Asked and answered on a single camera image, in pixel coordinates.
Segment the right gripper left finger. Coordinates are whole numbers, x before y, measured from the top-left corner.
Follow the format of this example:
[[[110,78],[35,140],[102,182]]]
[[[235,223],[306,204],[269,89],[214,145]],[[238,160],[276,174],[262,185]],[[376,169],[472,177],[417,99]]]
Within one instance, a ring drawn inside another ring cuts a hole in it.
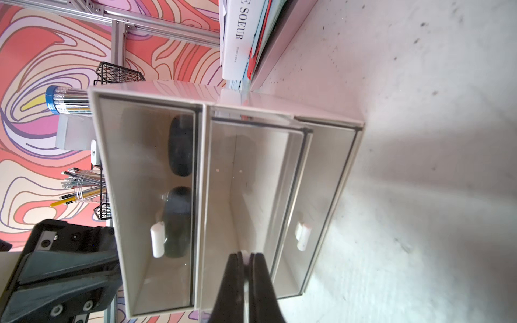
[[[123,284],[114,229],[43,220],[6,278],[2,322],[87,322]]]

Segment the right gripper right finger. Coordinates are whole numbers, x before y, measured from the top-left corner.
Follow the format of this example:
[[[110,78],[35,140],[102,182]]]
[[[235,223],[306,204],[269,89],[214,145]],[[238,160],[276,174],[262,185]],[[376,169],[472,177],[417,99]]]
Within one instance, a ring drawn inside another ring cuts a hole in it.
[[[285,322],[265,256],[228,257],[210,322]]]

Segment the black earphone case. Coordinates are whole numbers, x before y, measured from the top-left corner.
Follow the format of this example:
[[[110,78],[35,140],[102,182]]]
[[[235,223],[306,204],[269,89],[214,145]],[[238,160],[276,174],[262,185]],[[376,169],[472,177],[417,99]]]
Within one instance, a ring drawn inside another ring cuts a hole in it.
[[[181,258],[191,244],[192,195],[189,187],[176,187],[166,198],[162,220],[165,225],[165,255]]]
[[[172,119],[168,134],[168,163],[171,171],[181,177],[190,176],[193,168],[192,115],[177,115]]]

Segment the clear plastic drawer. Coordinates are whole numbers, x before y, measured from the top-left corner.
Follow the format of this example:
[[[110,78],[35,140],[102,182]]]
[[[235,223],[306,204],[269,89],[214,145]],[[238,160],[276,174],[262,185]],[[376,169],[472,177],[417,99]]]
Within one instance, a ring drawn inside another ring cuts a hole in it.
[[[127,314],[159,315],[193,304],[195,189],[197,184],[198,111],[195,108],[102,95],[115,126],[114,201],[111,203]],[[193,168],[175,175],[168,163],[168,134],[177,115],[192,115]],[[191,244],[181,258],[165,255],[162,220],[168,193],[189,187],[192,195]]]
[[[279,299],[306,291],[363,135],[343,122],[301,121],[313,134],[273,282]]]
[[[200,307],[215,304],[230,254],[277,269],[312,131],[289,118],[214,117],[209,132]]]

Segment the white drawer cabinet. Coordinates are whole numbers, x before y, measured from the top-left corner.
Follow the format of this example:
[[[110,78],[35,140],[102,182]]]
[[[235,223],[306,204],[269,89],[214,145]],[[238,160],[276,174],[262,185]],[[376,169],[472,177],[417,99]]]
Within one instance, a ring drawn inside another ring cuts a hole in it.
[[[212,313],[229,255],[260,253],[279,299],[304,294],[365,120],[178,81],[88,91],[126,315]]]

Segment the clear bottom plastic drawer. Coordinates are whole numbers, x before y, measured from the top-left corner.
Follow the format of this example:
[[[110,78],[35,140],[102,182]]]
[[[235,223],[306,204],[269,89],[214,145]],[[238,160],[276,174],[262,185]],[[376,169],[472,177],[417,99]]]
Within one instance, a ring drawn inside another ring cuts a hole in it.
[[[301,121],[313,134],[273,282],[279,299],[306,291],[363,135],[343,122]]]

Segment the blue lid pencil jar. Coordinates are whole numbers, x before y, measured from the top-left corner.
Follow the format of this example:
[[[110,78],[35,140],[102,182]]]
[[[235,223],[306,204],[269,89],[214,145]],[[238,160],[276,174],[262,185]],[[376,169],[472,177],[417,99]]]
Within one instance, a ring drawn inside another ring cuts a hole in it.
[[[44,98],[48,110],[53,114],[91,115],[92,113],[86,90],[49,86]]]

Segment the white book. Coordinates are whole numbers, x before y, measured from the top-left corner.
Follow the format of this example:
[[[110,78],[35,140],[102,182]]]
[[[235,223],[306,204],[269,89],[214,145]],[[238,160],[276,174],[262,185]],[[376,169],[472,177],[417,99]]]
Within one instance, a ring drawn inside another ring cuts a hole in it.
[[[220,63],[226,81],[243,79],[265,0],[219,1]]]

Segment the stack of folders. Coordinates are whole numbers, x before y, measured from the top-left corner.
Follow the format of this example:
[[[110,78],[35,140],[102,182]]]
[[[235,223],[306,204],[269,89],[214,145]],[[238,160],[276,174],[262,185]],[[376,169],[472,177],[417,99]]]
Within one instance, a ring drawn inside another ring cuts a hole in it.
[[[258,90],[316,4],[316,0],[267,1],[243,80],[233,90]]]

